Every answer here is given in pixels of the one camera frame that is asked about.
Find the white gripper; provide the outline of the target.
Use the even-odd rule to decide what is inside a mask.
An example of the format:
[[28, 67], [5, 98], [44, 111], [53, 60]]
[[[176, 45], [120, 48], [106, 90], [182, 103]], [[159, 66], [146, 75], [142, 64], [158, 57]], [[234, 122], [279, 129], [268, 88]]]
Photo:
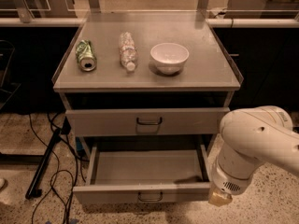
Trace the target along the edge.
[[211, 169], [212, 186], [208, 194], [208, 202], [217, 207], [232, 202], [232, 195], [240, 195], [246, 191], [251, 184], [252, 176], [246, 179], [231, 177], [227, 175], [217, 163]]

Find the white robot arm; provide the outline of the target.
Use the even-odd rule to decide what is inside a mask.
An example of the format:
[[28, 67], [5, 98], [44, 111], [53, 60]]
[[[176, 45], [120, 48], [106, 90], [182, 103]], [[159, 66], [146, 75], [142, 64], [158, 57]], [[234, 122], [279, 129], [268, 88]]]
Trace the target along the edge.
[[299, 176], [299, 133], [285, 110], [267, 105], [231, 111], [221, 119], [220, 135], [224, 144], [211, 168], [209, 203], [230, 203], [267, 162]]

